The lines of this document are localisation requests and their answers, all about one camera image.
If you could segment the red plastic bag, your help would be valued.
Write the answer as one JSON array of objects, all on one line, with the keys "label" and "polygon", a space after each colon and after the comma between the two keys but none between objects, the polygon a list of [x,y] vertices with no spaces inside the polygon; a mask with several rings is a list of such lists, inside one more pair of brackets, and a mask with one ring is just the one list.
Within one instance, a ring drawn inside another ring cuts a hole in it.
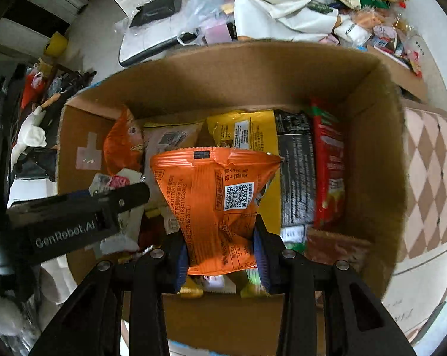
[{"label": "red plastic bag", "polygon": [[21,109],[27,105],[37,102],[46,88],[46,78],[41,72],[31,72],[26,76],[25,87],[21,98]]}]

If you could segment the white goose plush toy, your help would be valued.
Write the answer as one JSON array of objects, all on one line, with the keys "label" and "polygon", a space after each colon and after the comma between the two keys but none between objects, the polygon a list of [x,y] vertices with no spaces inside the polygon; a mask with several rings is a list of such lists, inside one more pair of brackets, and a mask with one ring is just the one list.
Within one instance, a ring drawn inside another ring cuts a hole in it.
[{"label": "white goose plush toy", "polygon": [[39,125],[46,115],[46,110],[57,101],[62,93],[55,93],[43,104],[30,113],[21,125],[18,140],[11,152],[11,168],[18,162],[27,147],[45,147],[46,131]]}]

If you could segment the black bag on chair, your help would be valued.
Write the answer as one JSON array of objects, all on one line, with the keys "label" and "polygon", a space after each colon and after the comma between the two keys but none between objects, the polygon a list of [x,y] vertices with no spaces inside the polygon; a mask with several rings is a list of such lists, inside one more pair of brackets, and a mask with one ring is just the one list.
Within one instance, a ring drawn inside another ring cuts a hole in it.
[{"label": "black bag on chair", "polygon": [[177,14],[183,5],[183,0],[153,0],[137,8],[137,13],[130,22],[130,27],[141,27],[154,21]]}]

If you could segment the white yellow snack bag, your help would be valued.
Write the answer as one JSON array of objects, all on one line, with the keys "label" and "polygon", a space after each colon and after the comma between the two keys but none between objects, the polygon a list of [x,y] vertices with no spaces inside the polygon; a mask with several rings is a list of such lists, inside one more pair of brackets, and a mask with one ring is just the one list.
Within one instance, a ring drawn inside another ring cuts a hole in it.
[{"label": "white yellow snack bag", "polygon": [[167,203],[166,187],[164,192],[161,191],[161,162],[168,162],[176,151],[195,147],[202,127],[203,122],[180,125],[145,123],[142,129],[145,159],[143,174],[150,189],[145,214],[159,212],[167,234],[178,231],[180,225]]}]

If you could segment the yellow bucket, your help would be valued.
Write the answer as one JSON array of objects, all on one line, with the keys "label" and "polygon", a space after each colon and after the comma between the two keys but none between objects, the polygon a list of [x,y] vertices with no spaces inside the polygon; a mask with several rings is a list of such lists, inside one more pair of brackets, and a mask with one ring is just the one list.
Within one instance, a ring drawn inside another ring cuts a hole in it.
[{"label": "yellow bucket", "polygon": [[65,52],[68,46],[68,39],[61,35],[59,32],[55,32],[47,42],[44,48],[44,54],[50,57],[58,58]]}]

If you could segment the white tote bag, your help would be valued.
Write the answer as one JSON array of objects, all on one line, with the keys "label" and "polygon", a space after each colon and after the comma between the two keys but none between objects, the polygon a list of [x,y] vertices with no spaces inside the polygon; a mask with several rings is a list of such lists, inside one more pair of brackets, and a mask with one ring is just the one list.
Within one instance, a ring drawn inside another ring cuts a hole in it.
[{"label": "white tote bag", "polygon": [[326,0],[234,0],[239,39],[318,42],[340,23]]}]

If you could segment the white padded chair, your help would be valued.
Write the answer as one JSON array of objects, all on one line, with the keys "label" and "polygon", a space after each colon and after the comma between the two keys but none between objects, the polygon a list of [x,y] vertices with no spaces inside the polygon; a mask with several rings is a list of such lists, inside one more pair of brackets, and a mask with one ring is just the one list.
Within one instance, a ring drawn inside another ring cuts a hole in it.
[{"label": "white padded chair", "polygon": [[125,18],[115,24],[123,34],[118,62],[123,68],[196,41],[199,30],[189,28],[186,6],[191,0],[114,0]]}]

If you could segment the brown snack bag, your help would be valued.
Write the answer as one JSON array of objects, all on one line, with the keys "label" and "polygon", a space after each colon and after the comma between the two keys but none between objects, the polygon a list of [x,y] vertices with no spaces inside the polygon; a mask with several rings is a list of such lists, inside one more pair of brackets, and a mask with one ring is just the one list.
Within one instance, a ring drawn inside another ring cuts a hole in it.
[{"label": "brown snack bag", "polygon": [[332,265],[338,260],[345,260],[359,271],[371,247],[372,244],[365,239],[314,228],[306,230],[305,256],[316,263]]}]

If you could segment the colourful candy bag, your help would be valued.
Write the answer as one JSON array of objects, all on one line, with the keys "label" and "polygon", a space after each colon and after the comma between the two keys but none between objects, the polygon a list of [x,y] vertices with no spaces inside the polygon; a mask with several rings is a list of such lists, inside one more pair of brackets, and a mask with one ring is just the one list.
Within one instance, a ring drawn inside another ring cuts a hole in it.
[{"label": "colourful candy bag", "polygon": [[261,283],[260,274],[257,268],[245,270],[247,281],[245,287],[240,290],[241,298],[268,297],[264,285]]}]

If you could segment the brown cardboard box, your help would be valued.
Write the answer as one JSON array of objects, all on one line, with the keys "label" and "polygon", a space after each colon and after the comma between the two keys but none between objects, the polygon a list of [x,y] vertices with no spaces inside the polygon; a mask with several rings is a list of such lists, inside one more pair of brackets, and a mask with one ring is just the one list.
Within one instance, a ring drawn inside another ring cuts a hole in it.
[{"label": "brown cardboard box", "polygon": [[124,107],[158,125],[199,122],[204,142],[231,139],[236,122],[247,120],[265,150],[274,152],[269,111],[295,112],[312,99],[342,121],[348,168],[343,228],[373,242],[363,274],[382,296],[404,233],[404,115],[387,68],[367,52],[318,43],[226,43],[118,72],[67,101],[59,131],[58,191],[90,186],[96,172],[79,168],[79,150],[91,135],[101,148]]}]

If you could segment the small orange snack bag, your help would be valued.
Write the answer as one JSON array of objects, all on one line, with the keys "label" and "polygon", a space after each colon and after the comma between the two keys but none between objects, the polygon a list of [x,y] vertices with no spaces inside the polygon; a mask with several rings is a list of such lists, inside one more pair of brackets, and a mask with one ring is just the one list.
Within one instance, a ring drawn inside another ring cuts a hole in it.
[{"label": "small orange snack bag", "polygon": [[141,172],[143,152],[141,127],[130,109],[124,107],[104,140],[107,172],[116,175],[124,168]]}]

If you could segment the red green snack pack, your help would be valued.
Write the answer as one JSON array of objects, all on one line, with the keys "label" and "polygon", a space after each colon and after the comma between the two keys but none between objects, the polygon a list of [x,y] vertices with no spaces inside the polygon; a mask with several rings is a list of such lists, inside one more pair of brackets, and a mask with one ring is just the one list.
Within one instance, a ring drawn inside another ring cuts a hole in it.
[{"label": "red green snack pack", "polygon": [[314,226],[322,228],[342,216],[346,199],[345,146],[340,121],[312,100],[316,203]]}]

